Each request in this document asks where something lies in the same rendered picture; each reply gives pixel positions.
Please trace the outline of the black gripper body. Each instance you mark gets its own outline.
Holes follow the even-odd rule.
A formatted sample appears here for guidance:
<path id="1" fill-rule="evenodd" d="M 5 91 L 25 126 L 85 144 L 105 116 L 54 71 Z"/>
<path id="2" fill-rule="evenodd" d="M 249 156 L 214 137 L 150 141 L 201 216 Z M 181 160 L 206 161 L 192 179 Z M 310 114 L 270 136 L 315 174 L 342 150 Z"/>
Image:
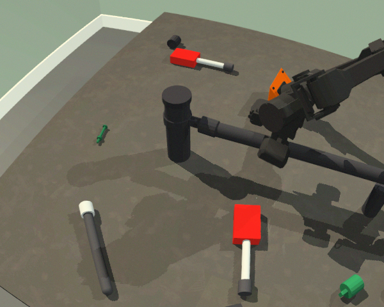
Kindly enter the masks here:
<path id="1" fill-rule="evenodd" d="M 283 168 L 290 154 L 287 138 L 291 140 L 295 138 L 296 131 L 302 128 L 304 120 L 305 118 L 297 119 L 278 132 L 273 132 L 272 138 L 264 138 L 257 153 L 258 157 L 272 165 Z"/>

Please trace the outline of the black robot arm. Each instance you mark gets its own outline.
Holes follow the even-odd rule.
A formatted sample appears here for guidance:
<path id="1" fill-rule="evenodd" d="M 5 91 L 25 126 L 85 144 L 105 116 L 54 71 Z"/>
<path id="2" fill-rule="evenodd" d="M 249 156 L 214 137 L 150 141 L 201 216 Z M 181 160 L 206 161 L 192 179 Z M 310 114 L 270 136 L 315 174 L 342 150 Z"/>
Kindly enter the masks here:
<path id="1" fill-rule="evenodd" d="M 334 113 L 356 85 L 374 75 L 384 77 L 384 40 L 380 38 L 368 45 L 351 61 L 327 71 L 308 69 L 292 76 L 290 83 L 283 81 L 277 90 L 279 96 L 254 102 L 248 115 L 250 123 L 278 132 L 297 119 L 318 121 Z M 315 114 L 314 104 L 322 109 Z"/>

